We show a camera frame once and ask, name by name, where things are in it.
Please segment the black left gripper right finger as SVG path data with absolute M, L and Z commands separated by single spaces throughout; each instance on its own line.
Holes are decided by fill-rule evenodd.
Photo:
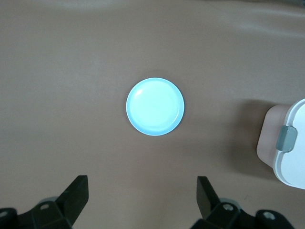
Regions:
M 281 213 L 262 209 L 254 216 L 246 213 L 230 199 L 219 198 L 205 176 L 197 177 L 196 201 L 201 213 L 193 229 L 292 229 L 293 225 Z

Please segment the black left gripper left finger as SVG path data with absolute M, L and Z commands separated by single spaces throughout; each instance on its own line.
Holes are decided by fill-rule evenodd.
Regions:
M 71 229 L 89 200 L 88 176 L 77 176 L 54 201 L 39 203 L 18 214 L 14 208 L 0 209 L 2 229 Z

